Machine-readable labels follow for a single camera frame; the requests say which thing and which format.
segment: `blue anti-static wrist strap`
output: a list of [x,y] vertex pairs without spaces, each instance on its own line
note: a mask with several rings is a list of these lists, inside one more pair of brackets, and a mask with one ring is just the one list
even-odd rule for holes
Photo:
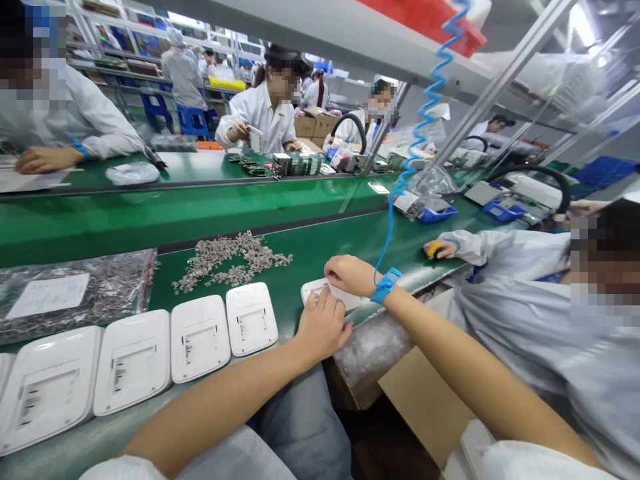
[[400,277],[402,277],[402,273],[394,268],[390,269],[376,285],[375,292],[373,292],[371,296],[371,301],[382,305],[382,302],[384,302],[387,295],[393,290]]
[[87,148],[82,143],[78,142],[78,140],[73,142],[71,146],[78,150],[78,152],[82,153],[85,156],[85,160],[89,160],[91,158],[89,150],[87,150]]

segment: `white lab coat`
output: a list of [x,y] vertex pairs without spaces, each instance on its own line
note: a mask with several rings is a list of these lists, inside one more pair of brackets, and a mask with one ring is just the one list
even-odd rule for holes
[[[308,107],[317,107],[318,106],[318,96],[320,95],[320,80],[316,80],[313,82],[305,91],[302,97],[302,110]],[[322,103],[320,104],[320,108],[326,108],[327,102],[329,100],[329,86],[325,83],[325,90],[322,94]]]
[[568,398],[572,414],[603,464],[624,480],[640,478],[640,312],[577,286],[536,281],[567,268],[571,234],[534,231],[443,233],[456,257],[485,265],[429,306],[476,338],[540,393]]
[[234,81],[235,74],[232,68],[227,65],[227,62],[219,63],[218,65],[212,63],[209,66],[209,74],[213,75],[218,81]]
[[[484,138],[485,133],[487,132],[487,127],[489,126],[489,121],[484,121],[481,123],[478,123],[473,130],[471,130],[469,132],[469,134],[467,135],[468,137],[482,137]],[[462,148],[466,148],[468,150],[478,150],[478,151],[484,151],[485,146],[484,144],[480,141],[480,140],[476,140],[476,139],[471,139],[471,140],[464,140],[460,146]]]
[[[225,149],[238,146],[237,143],[230,142],[227,136],[229,128],[238,119],[263,133],[261,153],[282,153],[284,143],[297,140],[293,126],[293,105],[281,103],[274,112],[266,81],[256,88],[238,93],[229,102],[229,107],[231,114],[220,119],[215,131],[216,142]],[[249,146],[244,145],[243,149],[248,151]]]
[[162,75],[173,84],[175,101],[185,107],[206,110],[207,102],[198,90],[205,85],[196,63],[177,47],[164,52],[161,62]]
[[140,136],[94,82],[68,65],[50,74],[65,86],[58,101],[47,91],[22,99],[15,90],[0,89],[0,137],[16,150],[68,147],[74,136],[100,159],[144,150]]
[[200,72],[200,75],[203,78],[206,78],[206,79],[209,78],[209,65],[207,64],[206,60],[204,59],[198,60],[198,72]]
[[[295,480],[291,471],[256,432],[240,427],[204,452],[178,476],[180,480]],[[81,480],[166,480],[149,460],[125,455],[99,463]]]
[[[367,138],[367,150],[370,150],[371,144],[373,143],[373,134],[375,132],[375,123],[372,123],[367,131],[367,124],[365,122],[365,111],[364,110],[353,110],[349,113],[352,113],[360,120],[362,123],[362,128],[366,132]],[[329,148],[329,140],[331,138],[331,134],[328,134],[325,138],[324,149],[325,151]],[[360,132],[358,131],[358,127],[356,127],[355,122],[351,119],[344,120],[335,131],[335,138],[344,141],[345,143],[357,143],[358,145],[362,145],[362,138],[360,137]]]
[[197,66],[198,65],[198,58],[195,56],[195,53],[192,52],[189,49],[185,49],[184,50],[184,54],[192,61],[194,62],[194,64]]
[[311,77],[306,77],[304,80],[302,80],[302,87],[300,88],[300,92],[302,92],[302,94],[304,95],[312,83],[313,80],[311,79]]

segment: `cardboard box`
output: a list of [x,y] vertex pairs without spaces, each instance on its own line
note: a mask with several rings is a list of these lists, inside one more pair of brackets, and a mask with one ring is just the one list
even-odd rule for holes
[[458,446],[471,411],[414,347],[379,380],[414,435],[440,470]]
[[311,139],[311,142],[316,145],[320,150],[322,150],[322,146],[325,144],[325,137],[315,137]]
[[315,124],[316,121],[313,117],[294,117],[295,136],[298,138],[311,138],[315,131]]
[[303,153],[322,152],[322,147],[318,147],[314,142],[311,141],[311,139],[298,138],[298,141],[305,146],[304,150],[302,150]]
[[338,117],[320,107],[309,107],[305,110],[305,114],[315,119],[315,130],[312,136],[322,137],[323,139],[331,133],[335,122],[338,120]]

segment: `red plastic crate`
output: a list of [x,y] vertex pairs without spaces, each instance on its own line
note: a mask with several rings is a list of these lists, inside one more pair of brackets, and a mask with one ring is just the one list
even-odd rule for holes
[[[358,1],[440,45],[452,38],[452,35],[442,30],[442,26],[456,14],[457,10],[445,0]],[[451,49],[470,58],[486,44],[487,38],[466,19],[460,20],[459,25],[464,34]]]

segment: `white card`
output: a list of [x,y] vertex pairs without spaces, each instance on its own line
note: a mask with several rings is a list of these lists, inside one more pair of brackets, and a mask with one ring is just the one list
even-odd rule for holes
[[29,282],[18,301],[13,304],[8,319],[74,308],[85,296],[89,274]]
[[396,198],[396,200],[393,202],[393,206],[402,211],[407,211],[416,200],[418,200],[417,195],[414,195],[411,192],[405,192],[404,195],[400,195],[398,196],[398,198]]
[[388,195],[390,193],[389,190],[387,190],[386,187],[384,187],[383,185],[378,185],[376,183],[371,183],[371,182],[369,182],[368,185],[371,187],[371,189],[374,192],[379,193],[380,195]]

